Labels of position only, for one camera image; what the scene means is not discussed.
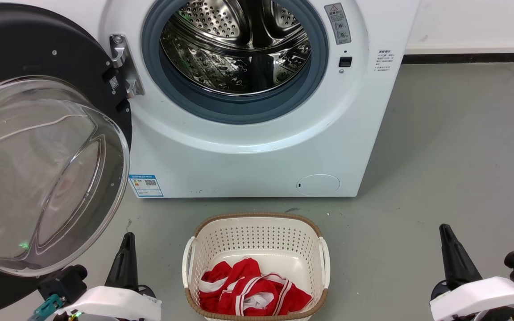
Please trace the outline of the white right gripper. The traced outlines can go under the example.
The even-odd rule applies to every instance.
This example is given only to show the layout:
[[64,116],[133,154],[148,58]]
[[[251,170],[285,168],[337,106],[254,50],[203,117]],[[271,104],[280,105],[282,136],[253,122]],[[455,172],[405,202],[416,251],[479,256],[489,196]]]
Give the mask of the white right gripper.
[[430,301],[435,321],[452,321],[489,309],[514,304],[514,281],[494,276],[483,279],[449,224],[439,227],[445,283],[456,288]]

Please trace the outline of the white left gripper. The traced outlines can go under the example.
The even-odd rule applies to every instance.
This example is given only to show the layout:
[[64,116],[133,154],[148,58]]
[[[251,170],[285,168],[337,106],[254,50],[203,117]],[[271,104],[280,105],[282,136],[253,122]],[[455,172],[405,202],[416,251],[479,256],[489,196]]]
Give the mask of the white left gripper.
[[135,235],[124,234],[104,286],[93,287],[67,303],[45,294],[55,321],[160,321],[162,303],[147,286],[139,286]]

